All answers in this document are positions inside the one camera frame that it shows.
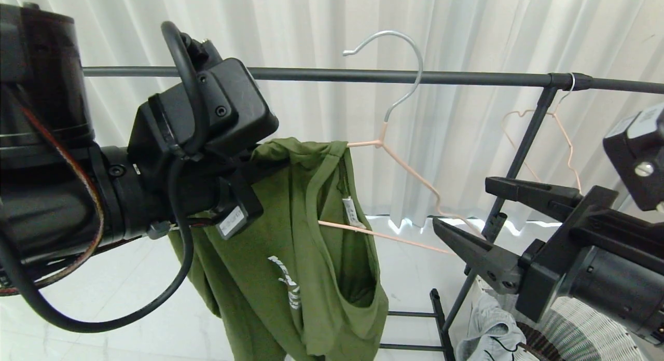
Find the green garment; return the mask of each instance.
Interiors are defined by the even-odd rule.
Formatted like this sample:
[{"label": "green garment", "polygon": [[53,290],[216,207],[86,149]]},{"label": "green garment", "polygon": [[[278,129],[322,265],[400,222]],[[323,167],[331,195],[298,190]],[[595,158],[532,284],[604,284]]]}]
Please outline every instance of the green garment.
[{"label": "green garment", "polygon": [[[290,159],[253,186],[263,216],[228,241],[215,227],[192,230],[189,279],[223,319],[235,359],[373,359],[388,311],[373,238],[317,223],[349,224],[351,196],[369,226],[346,143],[277,139],[252,158]],[[181,258],[180,236],[169,236]]]}]

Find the label on robot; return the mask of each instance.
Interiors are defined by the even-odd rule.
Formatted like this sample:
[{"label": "label on robot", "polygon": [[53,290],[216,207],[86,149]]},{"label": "label on robot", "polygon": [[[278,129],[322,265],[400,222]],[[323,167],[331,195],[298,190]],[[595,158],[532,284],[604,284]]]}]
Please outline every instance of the label on robot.
[{"label": "label on robot", "polygon": [[360,222],[360,219],[357,216],[357,210],[355,210],[355,202],[350,196],[348,198],[343,198],[343,207],[346,208],[346,217],[348,217],[348,223],[351,226],[359,227],[361,229],[366,229],[365,224]]},{"label": "label on robot", "polygon": [[244,213],[240,207],[235,207],[235,209],[226,216],[224,221],[221,221],[218,224],[218,229],[224,236],[230,234],[237,225],[239,225],[244,220]]},{"label": "label on robot", "polygon": [[627,137],[633,139],[655,132],[657,130],[657,118],[662,109],[664,109],[664,103],[659,103],[641,111],[636,120],[634,120],[634,123],[629,126]]},{"label": "label on robot", "polygon": [[622,132],[625,131],[629,127],[629,124],[634,121],[635,116],[630,116],[628,118],[624,118],[621,120],[619,123],[617,123],[613,129],[607,134],[604,138],[609,138],[610,136],[614,136],[617,134],[621,134]]}]

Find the silver screw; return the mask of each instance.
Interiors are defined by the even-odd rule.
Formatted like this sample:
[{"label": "silver screw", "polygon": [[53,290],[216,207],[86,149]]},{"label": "silver screw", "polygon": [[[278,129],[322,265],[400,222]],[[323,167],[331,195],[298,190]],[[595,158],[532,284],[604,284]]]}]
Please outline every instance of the silver screw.
[{"label": "silver screw", "polygon": [[636,165],[636,168],[634,168],[634,173],[639,177],[648,177],[654,171],[655,167],[647,161],[641,162],[641,164]]}]

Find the hanger bar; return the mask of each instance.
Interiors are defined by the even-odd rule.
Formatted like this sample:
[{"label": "hanger bar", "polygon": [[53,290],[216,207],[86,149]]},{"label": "hanger bar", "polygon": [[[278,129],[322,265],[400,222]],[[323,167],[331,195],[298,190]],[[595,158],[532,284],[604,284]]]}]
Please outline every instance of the hanger bar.
[{"label": "hanger bar", "polygon": [[[413,83],[415,71],[330,70],[329,68],[265,68],[249,67],[257,80],[299,80],[326,82]],[[86,77],[178,77],[174,66],[84,66]],[[664,85],[633,80],[596,79],[576,73],[579,84],[575,90],[602,89],[664,94]],[[572,86],[570,73],[483,73],[433,72],[422,73],[422,84],[554,87],[560,90]]]}]

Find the clothing rack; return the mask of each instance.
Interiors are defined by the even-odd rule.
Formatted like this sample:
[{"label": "clothing rack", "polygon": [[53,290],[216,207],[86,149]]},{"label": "clothing rack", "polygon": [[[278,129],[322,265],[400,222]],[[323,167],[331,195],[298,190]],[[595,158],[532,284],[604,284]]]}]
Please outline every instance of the clothing rack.
[{"label": "clothing rack", "polygon": [[[326,82],[378,82],[378,83],[413,83],[417,72],[414,71],[379,71],[379,70],[328,70],[327,68],[265,68],[249,67],[257,80],[298,80]],[[86,77],[178,77],[174,66],[87,66],[83,68]],[[546,116],[558,91],[581,91],[588,89],[647,92],[664,94],[664,84],[633,80],[597,79],[581,73],[479,73],[479,72],[432,72],[422,73],[421,84],[430,85],[484,85],[543,88],[537,101],[537,107],[522,137],[512,164],[507,171],[507,178],[516,178],[528,155],[534,138]],[[507,215],[501,213],[505,199],[496,198],[487,218],[482,235],[494,242]],[[410,344],[381,344],[382,349],[401,349],[408,351],[440,351],[446,361],[455,361],[450,342],[450,326],[456,318],[465,297],[477,274],[466,268],[467,278],[461,291],[445,318],[438,291],[430,292],[433,313],[427,312],[389,312],[391,316],[411,316],[435,318],[441,346],[420,346]]]}]

